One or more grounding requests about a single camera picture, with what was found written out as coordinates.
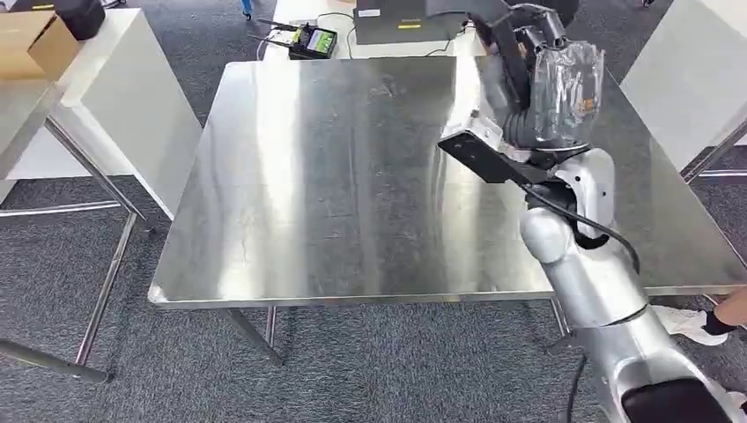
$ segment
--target black cable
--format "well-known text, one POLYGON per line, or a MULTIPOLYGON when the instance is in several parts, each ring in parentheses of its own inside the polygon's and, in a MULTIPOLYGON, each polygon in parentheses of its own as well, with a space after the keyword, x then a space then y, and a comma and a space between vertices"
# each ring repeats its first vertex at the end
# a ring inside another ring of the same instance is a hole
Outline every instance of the black cable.
POLYGON ((350 57, 350 59, 352 59, 352 47, 350 46, 350 34, 351 34, 351 33, 352 33, 353 31, 355 31, 355 26, 353 26, 353 27, 351 28, 351 30, 350 30, 350 31, 348 31, 348 34, 347 34, 347 35, 345 35, 345 41, 347 41, 347 43, 348 43, 348 56, 350 57))
POLYGON ((579 364, 576 367, 576 374, 573 375, 573 382, 571 383, 571 393, 568 394, 568 404, 566 407, 566 423, 571 423, 573 421, 573 403, 576 400, 576 394, 579 391, 579 381, 581 380, 581 375, 583 375, 583 369, 586 366, 586 354, 582 354, 581 358, 579 359, 579 364))
POLYGON ((349 14, 347 14, 347 13, 342 13, 342 12, 340 12, 340 11, 328 11, 327 13, 322 13, 321 15, 317 16, 317 17, 316 17, 316 19, 318 20, 318 19, 319 19, 319 18, 321 18, 322 16, 330 16, 330 15, 340 15, 340 16, 345 16, 346 18, 350 18, 350 19, 351 19, 351 20, 352 20, 353 22, 355 22, 355 19, 353 18, 353 16, 352 16, 352 15, 349 15, 349 14))
POLYGON ((433 53, 438 53, 438 52, 440 52, 440 51, 443 51, 444 53, 446 53, 446 50, 448 50, 448 46, 449 46, 450 44, 451 44, 451 39, 448 39, 448 40, 446 41, 446 45, 445 45, 445 46, 444 46, 443 48, 436 48, 436 49, 435 49, 434 51, 432 51, 432 52, 428 53, 427 55, 425 55, 425 56, 423 56, 423 57, 428 57, 428 56, 432 55, 433 53))
POLYGON ((470 15, 470 13, 467 12, 467 11, 442 11, 440 13, 435 13, 433 15, 428 15, 425 18, 426 19, 433 19, 433 18, 438 18, 439 16, 444 16, 444 15, 464 15, 465 17, 467 17, 467 16, 470 15))
POLYGON ((350 57, 350 59, 352 59, 352 49, 351 49, 351 45, 350 45, 350 34, 353 31, 355 31, 355 18, 353 16, 347 14, 347 13, 342 13, 342 12, 339 12, 339 11, 330 11, 330 12, 327 12, 327 13, 322 13, 321 15, 317 16, 316 19, 319 20, 319 18, 321 18, 322 16, 330 16, 330 15, 345 16, 346 18, 349 18, 352 21, 353 26, 352 26, 351 30, 348 31, 348 34, 345 36, 345 42, 348 45, 348 56, 350 57))
MULTIPOLYGON (((474 28, 474 26, 472 26, 472 25, 465 25, 465 26, 464 26, 464 27, 462 28, 462 30, 461 30, 461 31, 459 31, 458 33, 456 33, 456 35, 454 35, 454 38, 458 37, 459 35, 462 35, 462 34, 463 34, 463 33, 464 33, 465 31, 467 31, 467 28, 474 28)), ((453 40, 453 39, 449 38, 449 39, 448 39, 448 40, 446 41, 446 45, 445 45, 445 46, 444 46, 443 48, 436 48, 436 49, 435 49, 434 51, 432 51, 432 52, 428 53, 427 55, 425 55, 425 56, 423 56, 423 57, 428 57, 428 56, 432 55, 433 53, 438 53, 438 52, 440 52, 440 51, 443 51, 444 53, 446 53, 446 52, 447 52, 447 50, 448 50, 448 46, 449 46, 449 45, 451 44, 451 40, 453 40)))
POLYGON ((568 219, 575 220, 575 221, 578 221, 580 223, 583 223, 584 225, 591 226, 594 229, 602 232, 603 234, 607 234, 610 238, 614 238, 619 243, 623 244, 623 247, 625 247, 625 249, 628 252, 628 255, 631 258, 633 269, 635 270, 636 273, 640 274, 640 259, 638 257, 638 253, 635 251, 635 248, 633 247, 633 245, 627 239, 625 239, 623 237, 623 235, 618 234, 617 232, 613 231, 612 229, 610 229, 610 228, 608 228, 608 227, 606 227, 604 225, 600 225, 600 224, 594 222, 592 219, 587 219, 587 218, 581 216, 580 214, 577 214, 577 213, 574 213, 572 211, 566 210, 566 208, 564 208, 564 207, 562 207, 560 205, 557 205, 557 204, 553 203, 551 200, 549 200, 549 199, 543 197, 542 195, 536 193, 528 185, 519 185, 519 187, 521 187, 521 189, 523 189, 524 192, 526 192, 527 194, 531 195, 536 200, 538 200, 540 203, 546 205, 547 207, 549 207, 550 209, 552 209, 557 214, 563 215, 563 216, 565 216, 568 219))

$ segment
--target plastic bag covering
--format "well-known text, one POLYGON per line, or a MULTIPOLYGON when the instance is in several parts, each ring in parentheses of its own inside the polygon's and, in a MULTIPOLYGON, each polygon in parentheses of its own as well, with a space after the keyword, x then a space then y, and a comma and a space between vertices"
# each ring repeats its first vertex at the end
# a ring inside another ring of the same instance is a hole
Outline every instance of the plastic bag covering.
POLYGON ((604 50, 574 41, 537 55, 532 107, 537 141, 553 149, 588 143, 601 106, 604 50))

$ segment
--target white sneaker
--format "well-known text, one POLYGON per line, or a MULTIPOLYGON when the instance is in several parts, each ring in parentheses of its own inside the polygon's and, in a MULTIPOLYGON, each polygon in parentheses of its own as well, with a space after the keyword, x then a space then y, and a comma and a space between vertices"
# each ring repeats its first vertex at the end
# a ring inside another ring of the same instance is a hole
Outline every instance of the white sneaker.
POLYGON ((664 306, 651 306, 659 320, 662 321, 664 329, 670 335, 681 334, 693 341, 708 346, 720 345, 726 342, 728 333, 723 335, 711 335, 703 329, 706 324, 706 312, 695 310, 682 310, 664 306))
POLYGON ((729 397, 731 397, 731 400, 736 404, 736 408, 747 403, 747 395, 744 395, 742 392, 729 392, 729 397))

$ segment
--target green display screen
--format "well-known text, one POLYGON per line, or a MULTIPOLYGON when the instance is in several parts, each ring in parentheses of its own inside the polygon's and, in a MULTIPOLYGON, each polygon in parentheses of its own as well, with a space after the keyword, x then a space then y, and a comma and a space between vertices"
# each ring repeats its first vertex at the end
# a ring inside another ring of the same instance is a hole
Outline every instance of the green display screen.
POLYGON ((329 53, 329 49, 332 48, 332 41, 334 39, 335 35, 333 33, 316 29, 314 30, 314 33, 311 34, 311 40, 308 42, 307 48, 309 50, 327 54, 329 53))

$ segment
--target cardboard box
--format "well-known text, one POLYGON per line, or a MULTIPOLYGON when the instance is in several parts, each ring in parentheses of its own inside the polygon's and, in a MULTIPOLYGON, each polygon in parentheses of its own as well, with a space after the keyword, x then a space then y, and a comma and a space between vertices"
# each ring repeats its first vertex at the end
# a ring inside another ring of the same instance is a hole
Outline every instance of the cardboard box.
POLYGON ((56 81, 79 50, 53 11, 0 13, 0 79, 56 81))

